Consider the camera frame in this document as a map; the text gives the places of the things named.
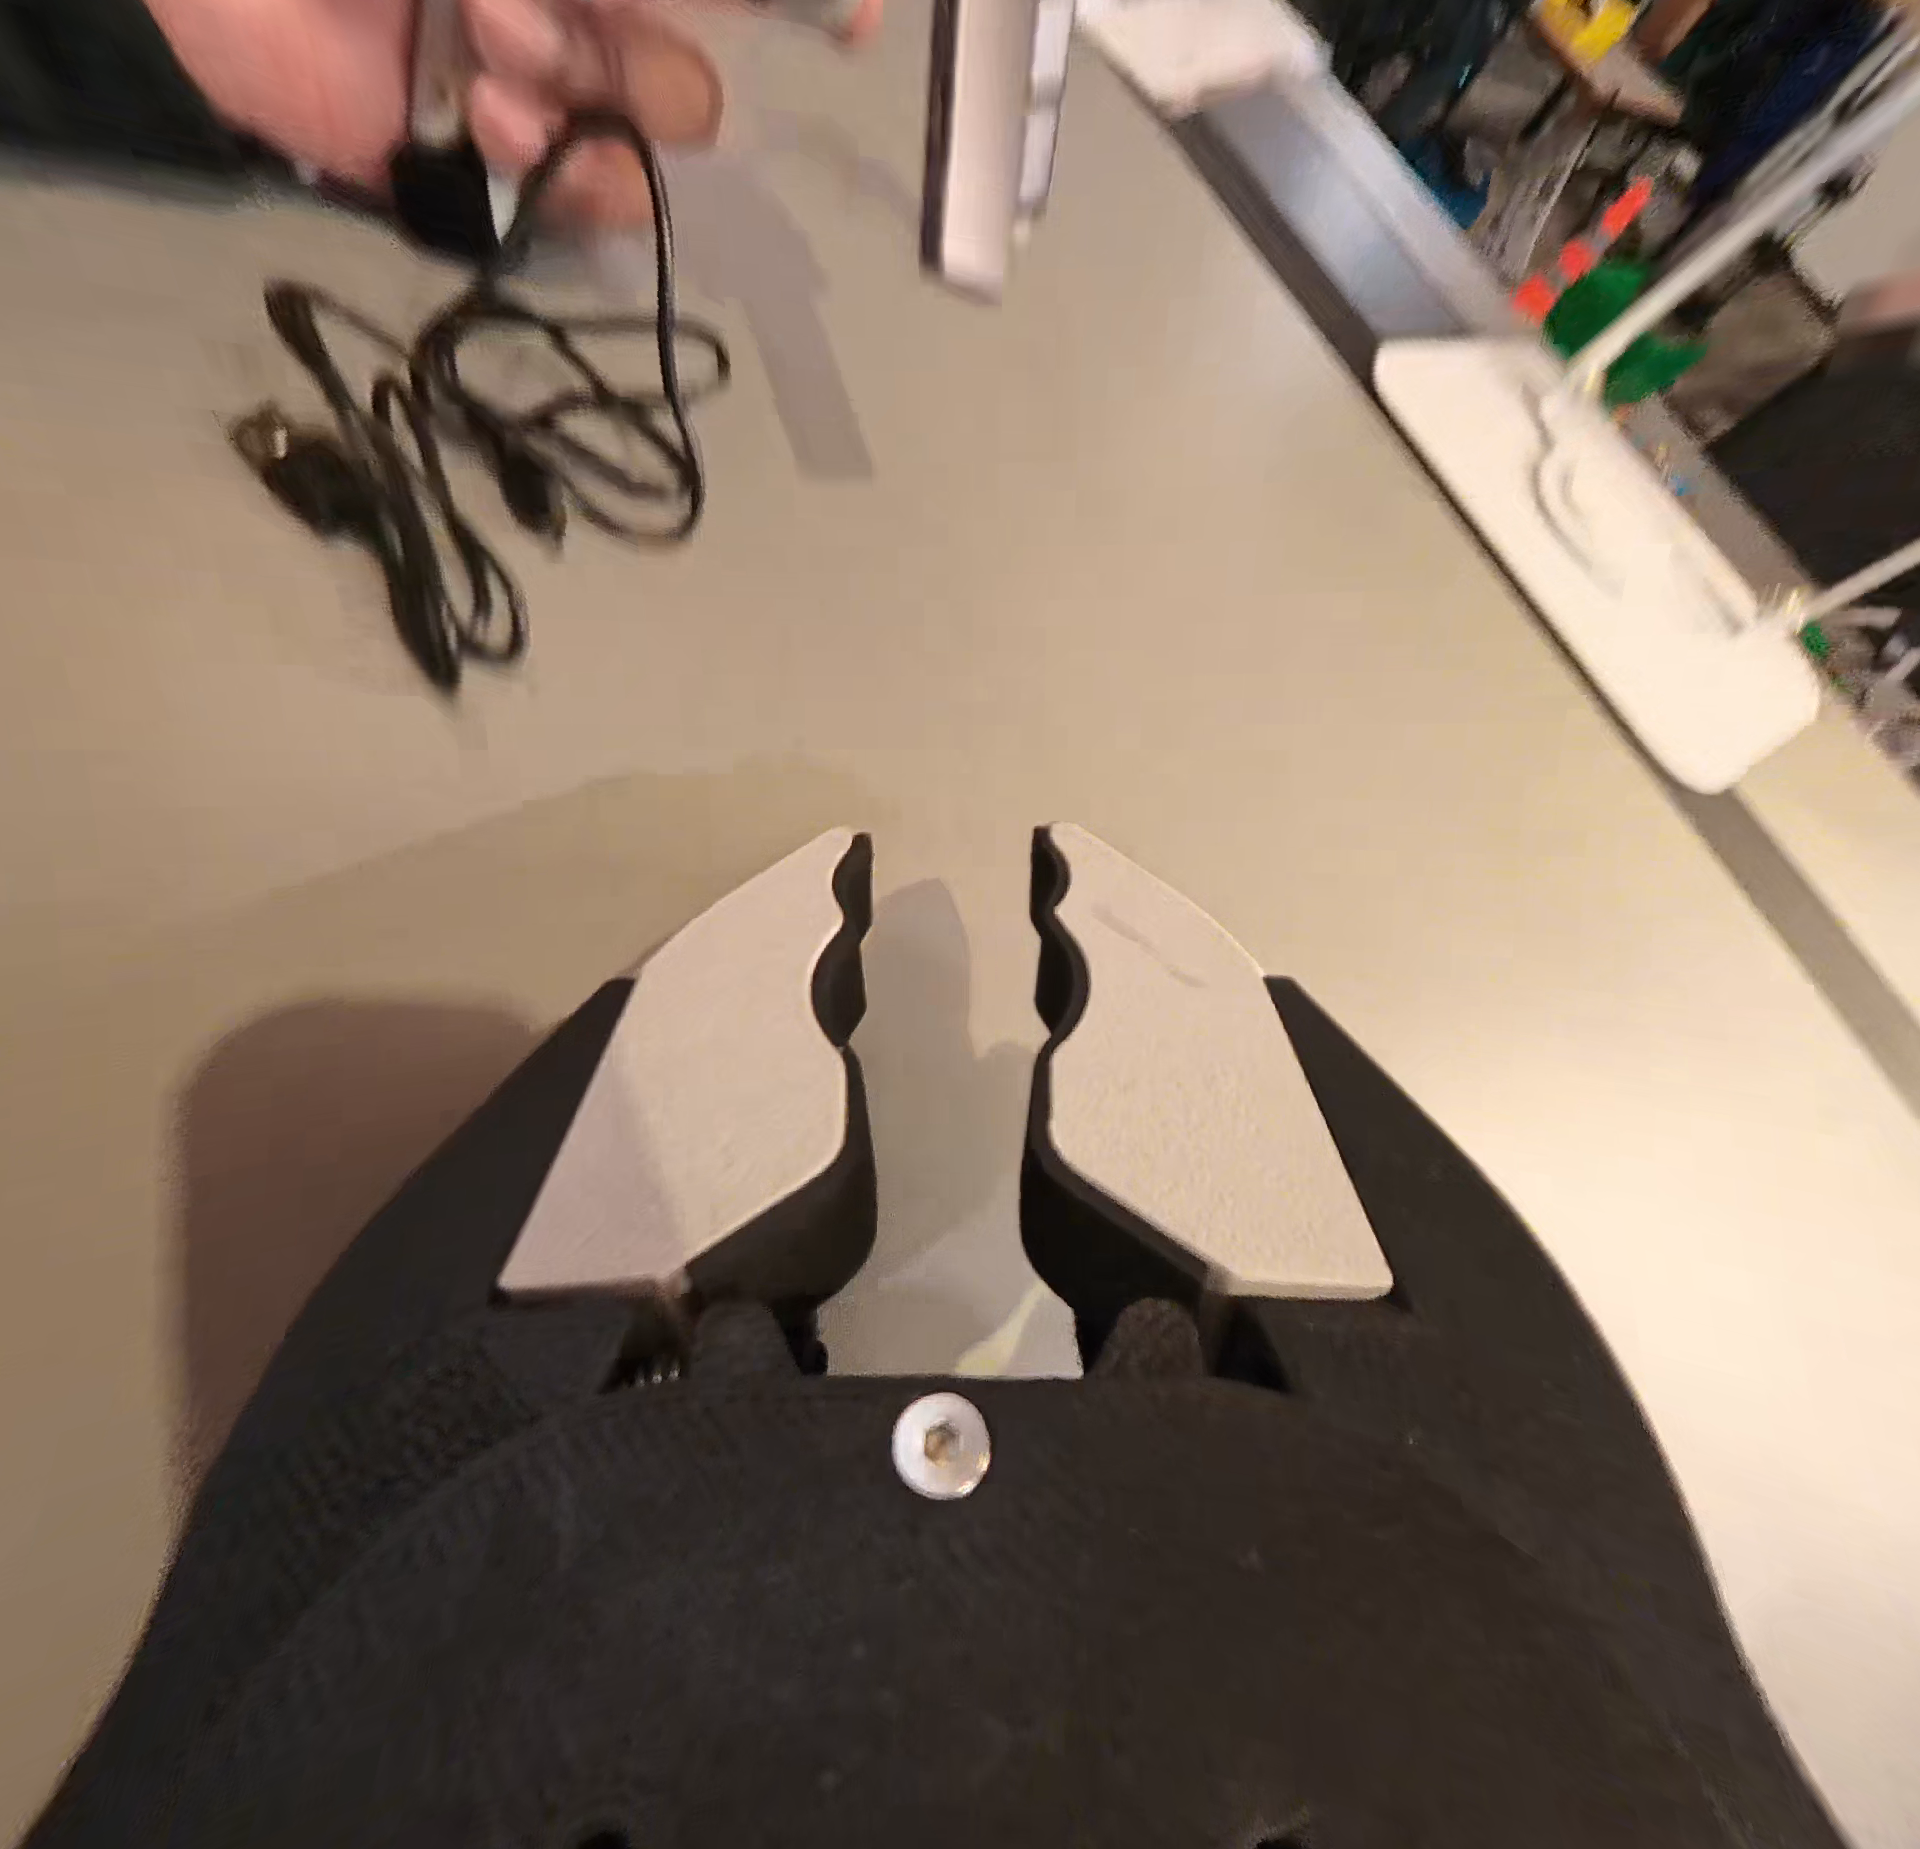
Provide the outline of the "person's left forearm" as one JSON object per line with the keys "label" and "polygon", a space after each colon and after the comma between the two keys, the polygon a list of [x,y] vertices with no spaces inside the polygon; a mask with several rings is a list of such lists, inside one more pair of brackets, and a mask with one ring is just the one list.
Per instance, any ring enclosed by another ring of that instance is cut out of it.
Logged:
{"label": "person's left forearm", "polygon": [[2,0],[2,146],[214,181],[283,167],[214,114],[143,0]]}

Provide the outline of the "white lamp base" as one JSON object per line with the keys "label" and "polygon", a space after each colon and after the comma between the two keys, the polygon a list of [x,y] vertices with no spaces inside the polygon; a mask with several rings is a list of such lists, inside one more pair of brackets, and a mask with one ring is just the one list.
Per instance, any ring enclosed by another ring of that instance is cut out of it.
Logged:
{"label": "white lamp base", "polygon": [[1801,628],[1904,575],[1915,545],[1815,604],[1764,607],[1620,433],[1602,384],[1639,337],[1875,152],[1915,101],[1907,59],[1570,363],[1510,337],[1394,340],[1373,355],[1373,395],[1407,444],[1644,756],[1698,794],[1736,789],[1816,720]]}

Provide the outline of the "white flat device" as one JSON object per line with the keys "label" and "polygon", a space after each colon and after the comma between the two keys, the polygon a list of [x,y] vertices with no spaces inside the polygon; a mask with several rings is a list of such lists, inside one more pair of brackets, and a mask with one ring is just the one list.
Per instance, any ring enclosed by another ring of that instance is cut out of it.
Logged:
{"label": "white flat device", "polygon": [[1053,188],[1072,0],[931,0],[920,263],[996,302]]}

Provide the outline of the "white paper box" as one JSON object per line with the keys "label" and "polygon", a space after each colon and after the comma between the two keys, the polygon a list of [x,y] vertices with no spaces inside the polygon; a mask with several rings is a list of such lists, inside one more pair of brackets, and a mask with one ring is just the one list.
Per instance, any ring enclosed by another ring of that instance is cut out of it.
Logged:
{"label": "white paper box", "polygon": [[1329,47],[1285,0],[1072,0],[1074,29],[1167,118],[1308,83]]}

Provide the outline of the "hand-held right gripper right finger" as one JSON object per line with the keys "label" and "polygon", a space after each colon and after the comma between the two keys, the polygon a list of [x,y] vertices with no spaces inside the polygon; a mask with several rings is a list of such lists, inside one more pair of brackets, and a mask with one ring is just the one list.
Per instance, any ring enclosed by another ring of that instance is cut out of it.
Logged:
{"label": "hand-held right gripper right finger", "polygon": [[1394,1288],[1267,978],[1212,914],[1087,827],[1030,836],[1043,1023],[1019,1237],[1094,1369],[1139,1304],[1205,1356],[1236,1309]]}

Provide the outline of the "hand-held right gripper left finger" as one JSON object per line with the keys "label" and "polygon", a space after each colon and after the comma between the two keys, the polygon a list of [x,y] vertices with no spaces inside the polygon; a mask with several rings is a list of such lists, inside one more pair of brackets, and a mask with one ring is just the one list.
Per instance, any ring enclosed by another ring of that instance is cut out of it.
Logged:
{"label": "hand-held right gripper left finger", "polygon": [[715,1305],[769,1311],[803,1369],[877,1239],[852,1036],[875,846],[828,827],[652,948],[495,1278],[512,1305],[620,1300],[683,1350]]}

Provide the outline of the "person's left hand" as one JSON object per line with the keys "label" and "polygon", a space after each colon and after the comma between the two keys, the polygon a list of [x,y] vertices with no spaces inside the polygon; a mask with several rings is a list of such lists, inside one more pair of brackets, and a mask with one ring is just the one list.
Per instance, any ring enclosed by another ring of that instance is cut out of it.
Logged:
{"label": "person's left hand", "polygon": [[[383,190],[410,134],[414,0],[141,0],[228,127]],[[577,111],[624,108],[658,147],[711,143],[722,85],[668,0],[454,0],[464,127],[523,176]]]}

